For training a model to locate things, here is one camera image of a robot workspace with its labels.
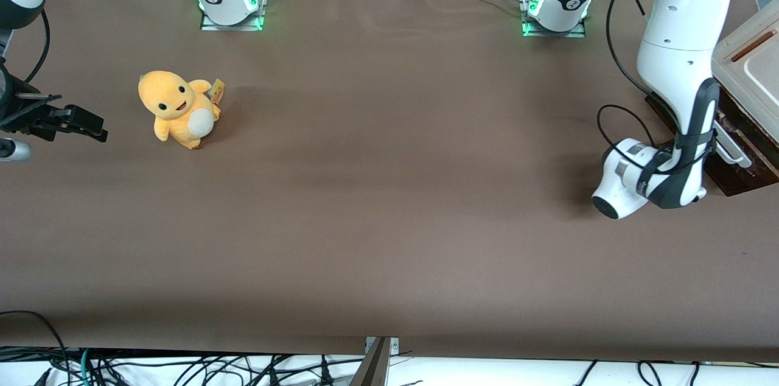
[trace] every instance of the metal frame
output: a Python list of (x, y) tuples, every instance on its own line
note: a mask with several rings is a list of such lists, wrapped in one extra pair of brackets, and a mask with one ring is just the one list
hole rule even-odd
[(399, 349), (397, 338), (368, 338), (368, 353), (349, 382), (349, 386), (386, 386), (390, 356)]

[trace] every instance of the metal bracket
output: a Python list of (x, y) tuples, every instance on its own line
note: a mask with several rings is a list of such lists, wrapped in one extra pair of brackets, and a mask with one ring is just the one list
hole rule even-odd
[[(365, 354), (371, 349), (371, 345), (377, 338), (365, 338)], [(388, 338), (389, 339), (389, 354), (391, 356), (397, 356), (400, 354), (400, 338)]]
[(398, 338), (367, 338), (365, 348), (368, 353), (362, 359), (349, 386), (386, 386), (390, 354), (400, 350)]
[(746, 156), (746, 153), (738, 147), (738, 144), (730, 137), (730, 135), (722, 128), (720, 123), (714, 122), (714, 130), (717, 133), (717, 155), (725, 161), (726, 164), (738, 164), (743, 169), (748, 169), (752, 166), (752, 160)]
[(520, 0), (520, 12), (522, 13), (522, 34), (523, 36), (540, 36), (540, 37), (584, 37), (584, 20), (580, 19), (573, 30), (559, 33), (557, 31), (550, 31), (543, 28), (540, 23), (529, 13), (535, 10), (540, 0)]

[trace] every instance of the plush toy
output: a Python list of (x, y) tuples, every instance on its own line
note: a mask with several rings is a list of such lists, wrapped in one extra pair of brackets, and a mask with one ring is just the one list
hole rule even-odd
[(172, 72), (152, 71), (141, 76), (138, 94), (144, 106), (153, 113), (154, 134), (167, 141), (168, 134), (187, 149), (197, 149), (200, 138), (208, 135), (222, 111), (217, 108), (225, 84), (221, 80), (184, 79)]

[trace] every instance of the cable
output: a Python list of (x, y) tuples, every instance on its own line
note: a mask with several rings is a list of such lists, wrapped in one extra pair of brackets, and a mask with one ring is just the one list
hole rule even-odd
[(748, 365), (754, 365), (756, 367), (761, 367), (761, 368), (779, 368), (776, 365), (765, 365), (765, 364), (762, 364), (762, 363), (754, 363), (754, 362), (744, 362), (744, 363), (746, 363)]
[(641, 1), (635, 0), (635, 5), (638, 6), (638, 11), (641, 12), (642, 16), (646, 16), (645, 10), (643, 10), (643, 5), (641, 5)]
[(89, 348), (84, 349), (84, 352), (81, 353), (81, 383), (84, 386), (92, 386), (92, 383), (89, 383), (89, 379), (86, 377), (86, 362), (87, 362), (86, 355), (88, 353), (89, 353)]
[(38, 70), (41, 69), (41, 67), (44, 65), (44, 61), (46, 60), (46, 56), (48, 55), (48, 48), (51, 43), (51, 28), (48, 23), (48, 16), (46, 15), (46, 9), (41, 10), (41, 19), (44, 20), (44, 28), (46, 30), (46, 42), (44, 42), (44, 50), (41, 53), (41, 56), (38, 58), (37, 64), (35, 64), (35, 68), (33, 68), (33, 72), (30, 73), (30, 75), (25, 78), (24, 83), (30, 83), (33, 81), (33, 78), (38, 73)]
[(635, 114), (635, 112), (631, 111), (631, 109), (625, 108), (625, 107), (620, 106), (620, 105), (603, 105), (603, 106), (601, 106), (601, 109), (598, 110), (598, 116), (600, 116), (600, 113), (604, 109), (608, 109), (608, 108), (620, 109), (620, 111), (625, 111), (625, 112), (631, 114), (632, 117), (641, 125), (641, 127), (643, 127), (643, 131), (646, 134), (646, 138), (649, 139), (649, 142), (652, 145), (652, 147), (657, 148), (657, 144), (654, 144), (654, 138), (652, 138), (652, 133), (650, 133), (649, 129), (646, 127), (646, 124), (643, 122), (641, 117), (639, 117), (638, 115)]
[[(598, 114), (595, 116), (595, 122), (596, 122), (596, 125), (598, 125), (598, 130), (601, 132), (601, 136), (603, 136), (603, 139), (605, 139), (606, 142), (609, 143), (609, 147), (611, 147), (612, 150), (614, 150), (617, 153), (619, 153), (623, 158), (625, 158), (626, 161), (628, 161), (629, 163), (635, 165), (635, 167), (639, 167), (639, 169), (643, 170), (645, 165), (641, 165), (641, 164), (635, 162), (633, 159), (631, 159), (630, 156), (626, 155), (625, 152), (620, 150), (620, 148), (617, 147), (617, 145), (614, 143), (614, 141), (612, 141), (609, 138), (609, 136), (606, 134), (606, 131), (603, 130), (603, 125), (601, 124), (601, 113), (603, 113), (604, 109), (607, 109), (607, 108), (610, 108), (610, 107), (622, 108), (621, 106), (617, 106), (617, 105), (604, 105), (604, 106), (601, 106), (600, 109), (598, 109)], [(668, 175), (668, 176), (678, 175), (679, 173), (683, 172), (685, 169), (689, 169), (689, 167), (691, 167), (694, 164), (696, 164), (696, 162), (698, 162), (701, 159), (705, 158), (705, 156), (709, 155), (710, 151), (711, 151), (711, 145), (709, 145), (708, 150), (704, 150), (704, 152), (701, 153), (700, 156), (698, 156), (698, 158), (693, 159), (692, 161), (688, 162), (687, 164), (684, 164), (682, 166), (677, 165), (676, 167), (673, 167), (670, 170), (665, 170), (664, 172), (662, 172), (661, 170), (658, 170), (656, 173), (659, 174), (659, 175)]]
[(212, 378), (216, 377), (216, 375), (219, 374), (220, 372), (226, 372), (224, 371), (226, 367), (230, 366), (231, 364), (234, 364), (236, 361), (239, 361), (242, 358), (243, 356), (237, 356), (236, 358), (230, 360), (229, 362), (226, 362), (219, 369), (212, 371), (210, 377), (209, 377), (209, 373), (206, 372), (206, 377), (203, 378), (203, 386), (205, 386), (205, 384), (208, 383)]
[[(51, 322), (49, 322), (48, 319), (44, 317), (44, 315), (38, 313), (37, 311), (29, 311), (28, 309), (9, 309), (9, 311), (0, 311), (0, 316), (4, 316), (6, 314), (29, 314), (30, 316), (34, 316), (39, 320), (41, 320), (41, 322), (43, 322), (44, 325), (46, 325), (49, 331), (51, 331), (51, 335), (54, 336), (54, 339), (56, 339), (57, 345), (59, 345), (59, 349), (62, 353), (62, 359), (64, 359), (66, 366), (68, 366), (68, 354), (65, 352), (65, 344), (62, 343), (62, 338), (59, 337), (59, 333), (57, 333), (57, 330), (55, 330), (54, 326), (51, 325)], [(68, 386), (70, 386), (70, 384), (73, 381), (71, 378), (71, 374), (72, 373), (70, 372), (70, 369), (68, 369), (68, 383), (67, 383)]]
[[(654, 375), (654, 380), (657, 381), (657, 384), (651, 384), (650, 381), (646, 380), (646, 377), (643, 375), (642, 368), (643, 365), (646, 365), (649, 367), (649, 369), (652, 371), (652, 374)], [(693, 366), (695, 366), (695, 369), (693, 370), (693, 375), (690, 377), (690, 382), (687, 383), (689, 386), (695, 386), (695, 380), (698, 378), (698, 372), (700, 372), (700, 363), (693, 362)], [(657, 370), (654, 369), (651, 363), (645, 362), (641, 360), (638, 365), (638, 375), (641, 377), (641, 380), (646, 384), (646, 386), (663, 386), (663, 382), (660, 381), (660, 375), (657, 374)]]
[[(657, 380), (657, 384), (651, 384), (648, 380), (646, 380), (646, 377), (643, 375), (643, 372), (641, 372), (641, 368), (643, 367), (643, 365), (648, 366), (649, 369), (652, 371), (652, 374), (654, 374), (654, 379)], [(638, 363), (637, 368), (638, 368), (638, 376), (641, 377), (641, 380), (643, 380), (646, 386), (663, 386), (663, 382), (660, 381), (660, 376), (657, 375), (657, 370), (654, 369), (651, 363), (641, 360)]]
[(592, 371), (592, 368), (595, 367), (595, 364), (598, 363), (598, 359), (595, 359), (590, 363), (590, 366), (587, 367), (586, 370), (584, 370), (584, 374), (582, 374), (582, 377), (579, 379), (579, 382), (574, 384), (574, 386), (584, 386), (584, 382), (587, 381), (587, 376), (590, 375), (590, 371)]
[(648, 97), (655, 100), (660, 105), (660, 108), (663, 108), (665, 112), (668, 114), (669, 117), (671, 117), (671, 120), (674, 122), (674, 125), (676, 125), (676, 128), (679, 128), (679, 123), (676, 121), (676, 115), (671, 112), (671, 110), (668, 108), (667, 105), (665, 105), (665, 101), (662, 101), (659, 97), (657, 97), (657, 94), (651, 91), (651, 89), (646, 88), (645, 86), (641, 85), (632, 75), (630, 75), (623, 64), (621, 64), (620, 58), (617, 57), (617, 52), (614, 50), (614, 43), (612, 41), (612, 12), (614, 12), (614, 2), (616, 0), (609, 1), (609, 9), (606, 11), (606, 44), (609, 45), (609, 52), (612, 54), (612, 59), (614, 59), (614, 63), (617, 65), (617, 68), (620, 70), (623, 75), (625, 75), (625, 78), (627, 80), (631, 81), (632, 84), (634, 84), (635, 87), (637, 87), (641, 92), (645, 93)]
[(695, 370), (693, 370), (693, 377), (690, 377), (690, 386), (695, 386), (695, 378), (698, 378), (698, 371), (700, 370), (700, 363), (693, 362)]

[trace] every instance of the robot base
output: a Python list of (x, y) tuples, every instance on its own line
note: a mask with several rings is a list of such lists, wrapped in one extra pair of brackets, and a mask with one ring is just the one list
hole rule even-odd
[(200, 20), (200, 30), (205, 31), (262, 31), (265, 24), (265, 6), (268, 0), (247, 0), (247, 5), (255, 6), (256, 10), (251, 12), (245, 20), (231, 26), (223, 26), (215, 23), (206, 15), (203, 6), (200, 11), (203, 12), (203, 19)]
[(520, 12), (522, 13), (522, 35), (523, 36), (541, 36), (541, 37), (584, 37), (586, 32), (584, 30), (584, 20), (579, 21), (573, 30), (560, 33), (557, 31), (547, 30), (543, 28), (537, 20), (535, 20), (529, 11), (534, 9), (534, 4), (537, 4), (538, 0), (520, 0)]

